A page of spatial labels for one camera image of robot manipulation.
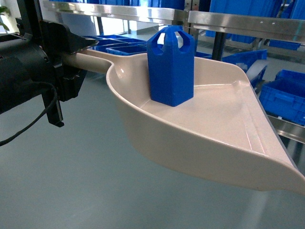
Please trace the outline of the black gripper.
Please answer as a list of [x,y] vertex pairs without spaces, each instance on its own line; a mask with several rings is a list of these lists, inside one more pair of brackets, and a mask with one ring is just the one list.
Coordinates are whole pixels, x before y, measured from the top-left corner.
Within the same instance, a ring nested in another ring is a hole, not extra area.
[[79,95],[87,70],[62,62],[53,63],[48,54],[73,54],[95,46],[98,41],[72,33],[65,24],[40,21],[43,50],[33,41],[16,34],[0,36],[0,112],[4,113],[42,95],[45,106],[51,102],[50,83],[57,89],[59,101]]

